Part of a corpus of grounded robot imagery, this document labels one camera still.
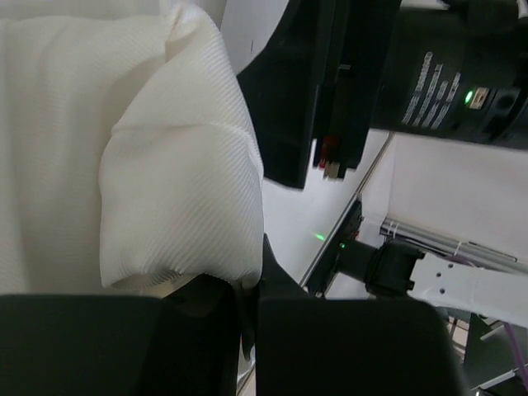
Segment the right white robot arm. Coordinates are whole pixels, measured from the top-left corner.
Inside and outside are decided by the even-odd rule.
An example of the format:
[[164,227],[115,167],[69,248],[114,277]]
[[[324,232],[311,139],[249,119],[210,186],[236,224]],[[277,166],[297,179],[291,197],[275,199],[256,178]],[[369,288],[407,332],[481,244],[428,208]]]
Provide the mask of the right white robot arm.
[[266,178],[342,181],[302,285],[265,260],[260,395],[527,392],[527,17],[516,1],[230,1]]

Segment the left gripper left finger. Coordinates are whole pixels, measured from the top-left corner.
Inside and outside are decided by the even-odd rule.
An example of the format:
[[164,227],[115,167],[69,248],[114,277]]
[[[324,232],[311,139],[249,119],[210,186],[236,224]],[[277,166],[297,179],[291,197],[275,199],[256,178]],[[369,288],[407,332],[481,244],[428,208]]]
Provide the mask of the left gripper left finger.
[[169,296],[4,295],[4,395],[233,395],[233,289],[199,276]]

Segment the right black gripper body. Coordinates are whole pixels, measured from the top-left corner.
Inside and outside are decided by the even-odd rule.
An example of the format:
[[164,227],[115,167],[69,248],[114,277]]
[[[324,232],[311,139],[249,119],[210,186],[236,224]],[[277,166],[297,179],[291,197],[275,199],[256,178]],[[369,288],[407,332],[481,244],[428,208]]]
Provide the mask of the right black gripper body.
[[313,165],[343,179],[361,161],[400,1],[323,1],[323,69],[318,77]]

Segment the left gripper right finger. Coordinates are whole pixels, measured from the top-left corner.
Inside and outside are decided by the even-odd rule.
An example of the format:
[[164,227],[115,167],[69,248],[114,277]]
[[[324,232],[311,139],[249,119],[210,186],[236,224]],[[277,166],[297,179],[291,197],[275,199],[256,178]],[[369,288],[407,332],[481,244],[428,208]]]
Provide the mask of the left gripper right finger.
[[412,299],[422,253],[400,243],[349,242],[337,266],[373,299],[307,293],[263,246],[256,313],[259,395],[466,395],[446,326]]

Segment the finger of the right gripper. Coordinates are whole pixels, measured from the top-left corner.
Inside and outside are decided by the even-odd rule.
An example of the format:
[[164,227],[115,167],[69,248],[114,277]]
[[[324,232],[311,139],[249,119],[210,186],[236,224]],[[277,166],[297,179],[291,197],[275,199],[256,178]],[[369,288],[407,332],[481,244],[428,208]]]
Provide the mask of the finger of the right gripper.
[[290,1],[257,57],[238,74],[265,178],[302,189],[314,108],[337,4]]

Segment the white pleated skirt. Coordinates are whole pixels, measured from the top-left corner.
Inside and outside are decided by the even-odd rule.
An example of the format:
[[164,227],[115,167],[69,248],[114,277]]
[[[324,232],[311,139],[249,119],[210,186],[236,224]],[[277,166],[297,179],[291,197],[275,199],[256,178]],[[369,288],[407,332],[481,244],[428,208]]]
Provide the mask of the white pleated skirt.
[[262,273],[263,166],[222,35],[188,2],[1,4],[1,291]]

